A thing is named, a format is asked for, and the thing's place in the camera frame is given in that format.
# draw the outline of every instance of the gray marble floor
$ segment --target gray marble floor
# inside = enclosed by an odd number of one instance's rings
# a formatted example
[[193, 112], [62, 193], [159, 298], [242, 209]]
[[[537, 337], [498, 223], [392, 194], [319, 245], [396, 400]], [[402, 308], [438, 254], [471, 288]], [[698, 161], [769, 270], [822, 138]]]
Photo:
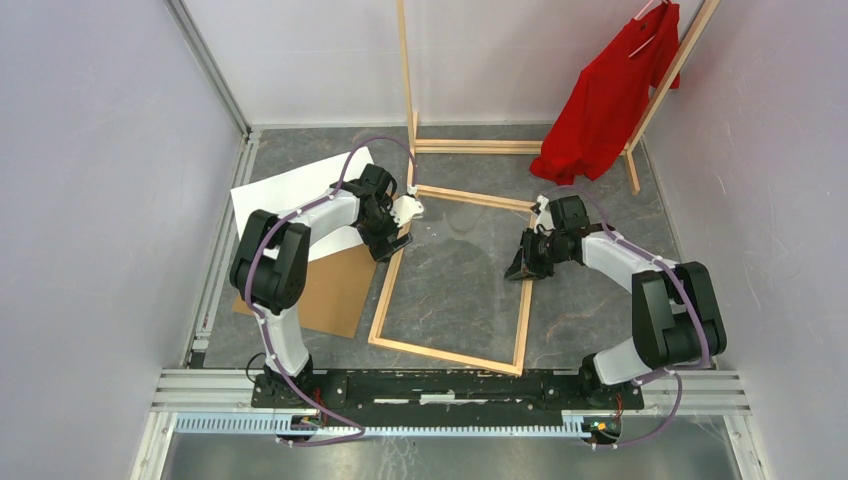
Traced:
[[[542, 139], [547, 126], [422, 127], [430, 138]], [[289, 129], [263, 132], [251, 181], [348, 151], [373, 135], [406, 137], [404, 128]], [[374, 162], [403, 185], [406, 160], [398, 147], [375, 142]], [[422, 184], [532, 200], [551, 183], [533, 177], [531, 156], [422, 155]], [[618, 231], [644, 248], [676, 259], [677, 249], [645, 152], [635, 160], [642, 192], [630, 194], [624, 164], [596, 182], [578, 180], [608, 212]], [[383, 336], [497, 361], [511, 360], [519, 288], [505, 282], [526, 217], [507, 210], [425, 199], [423, 219], [413, 223], [413, 245], [404, 253]], [[587, 205], [593, 220], [599, 217]], [[452, 363], [368, 345], [386, 265], [377, 267], [353, 339], [303, 330], [316, 367], [443, 368]], [[205, 367], [243, 367], [262, 349], [255, 321], [232, 312], [236, 291], [225, 285]], [[573, 368], [593, 352], [630, 336], [630, 296], [603, 275], [574, 263], [536, 282], [530, 311], [525, 367]]]

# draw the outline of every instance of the red shirt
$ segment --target red shirt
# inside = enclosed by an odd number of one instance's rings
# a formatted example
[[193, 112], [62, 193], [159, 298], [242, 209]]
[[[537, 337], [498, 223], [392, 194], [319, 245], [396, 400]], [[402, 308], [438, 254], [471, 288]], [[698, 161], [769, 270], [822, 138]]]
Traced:
[[[648, 86], [657, 87], [679, 47], [680, 6], [661, 3], [624, 26], [581, 73], [571, 98], [554, 123], [530, 172], [571, 185], [575, 175], [596, 180], [624, 149], [648, 105]], [[654, 36], [633, 58], [636, 51]], [[677, 88], [680, 77], [671, 88]]]

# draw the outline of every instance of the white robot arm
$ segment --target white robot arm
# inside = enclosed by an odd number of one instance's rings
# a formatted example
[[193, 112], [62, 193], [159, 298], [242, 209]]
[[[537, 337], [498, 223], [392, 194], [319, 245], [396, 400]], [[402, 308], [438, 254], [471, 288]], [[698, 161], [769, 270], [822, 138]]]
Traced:
[[590, 224], [578, 196], [553, 201], [540, 196], [534, 212], [534, 228], [522, 233], [506, 278], [550, 277], [554, 264], [573, 260], [603, 273], [633, 296], [632, 337], [584, 359], [581, 374], [596, 387], [628, 382], [701, 356], [693, 319], [679, 306], [683, 301], [668, 272], [677, 277], [694, 304], [695, 320], [703, 327], [709, 354], [724, 351], [727, 339], [706, 267], [662, 259], [627, 242], [609, 227]]
[[[332, 200], [295, 216], [275, 235], [270, 250], [277, 250], [276, 259], [263, 252], [252, 284], [254, 307], [263, 316], [255, 314], [260, 328], [268, 329], [265, 363], [280, 373], [273, 361], [271, 350], [280, 358], [290, 376], [297, 376], [309, 361], [309, 352], [303, 344], [297, 313], [297, 300], [306, 283], [306, 265], [309, 247], [330, 233], [345, 226], [354, 226], [368, 245], [372, 257], [385, 261], [408, 244], [412, 237], [397, 237], [400, 228], [414, 216], [424, 211], [421, 203], [412, 196], [392, 199], [396, 185], [384, 169], [366, 166], [358, 180], [345, 183]], [[230, 283], [244, 297], [250, 263], [271, 225], [293, 211], [272, 214], [257, 210], [245, 226], [233, 266]]]

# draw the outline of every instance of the white wall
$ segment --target white wall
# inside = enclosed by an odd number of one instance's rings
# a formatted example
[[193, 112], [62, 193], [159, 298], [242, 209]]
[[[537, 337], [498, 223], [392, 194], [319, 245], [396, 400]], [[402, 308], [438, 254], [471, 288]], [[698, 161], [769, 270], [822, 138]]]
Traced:
[[844, 478], [848, 4], [725, 1], [648, 132], [776, 478]]
[[129, 475], [239, 135], [164, 2], [0, 6], [0, 478]]
[[[254, 124], [404, 123], [394, 0], [187, 0]], [[680, 30], [700, 0], [680, 0]], [[554, 120], [645, 0], [407, 0], [428, 123]]]

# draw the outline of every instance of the black mounting plate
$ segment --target black mounting plate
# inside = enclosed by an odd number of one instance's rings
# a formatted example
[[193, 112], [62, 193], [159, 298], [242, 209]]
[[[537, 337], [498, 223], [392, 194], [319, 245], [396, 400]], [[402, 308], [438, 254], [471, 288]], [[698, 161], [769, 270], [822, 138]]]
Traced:
[[[639, 388], [624, 384], [591, 396], [581, 393], [576, 371], [525, 370], [513, 377], [486, 370], [314, 370], [297, 385], [325, 405], [365, 426], [561, 426], [562, 410], [641, 410]], [[453, 395], [454, 403], [438, 403]], [[307, 406], [278, 375], [256, 377], [251, 406]], [[341, 425], [329, 419], [330, 425]]]

